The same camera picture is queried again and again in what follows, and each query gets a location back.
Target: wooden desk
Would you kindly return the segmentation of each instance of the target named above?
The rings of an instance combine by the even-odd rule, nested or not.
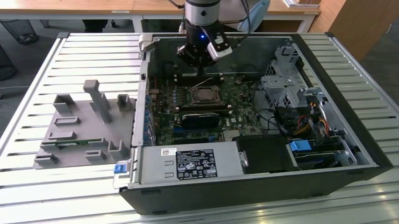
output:
[[[119,19],[135,0],[0,0],[0,19]]]
[[[283,0],[271,0],[264,20],[295,20],[302,21],[298,32],[307,32],[314,22],[315,16],[320,14],[319,9],[290,8]],[[135,0],[133,3],[133,26],[136,32],[143,32],[141,20],[144,19],[171,19],[183,18],[183,11],[179,10],[167,0]]]

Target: cpu socket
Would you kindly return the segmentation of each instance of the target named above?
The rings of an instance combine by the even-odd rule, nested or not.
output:
[[[192,104],[222,104],[218,86],[192,87]]]

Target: motherboard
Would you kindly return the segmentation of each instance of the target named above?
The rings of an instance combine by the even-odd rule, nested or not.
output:
[[[155,77],[149,96],[156,145],[223,142],[262,134],[252,106],[255,83],[232,73]]]

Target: yellow wire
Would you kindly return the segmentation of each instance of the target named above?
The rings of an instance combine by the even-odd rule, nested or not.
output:
[[[319,119],[319,121],[323,122],[323,124],[324,124],[324,131],[328,132],[328,129],[327,129],[327,122],[326,122],[323,119]]]
[[[307,128],[310,127],[310,124],[307,124],[296,133],[295,135],[300,134],[302,132],[304,132],[307,130]]]

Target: table leg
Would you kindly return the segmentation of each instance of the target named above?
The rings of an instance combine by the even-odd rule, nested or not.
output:
[[[132,15],[135,33],[143,33],[143,15]]]
[[[298,32],[299,33],[307,33],[310,31],[311,25],[314,23],[315,15],[307,15],[304,20],[302,20]]]

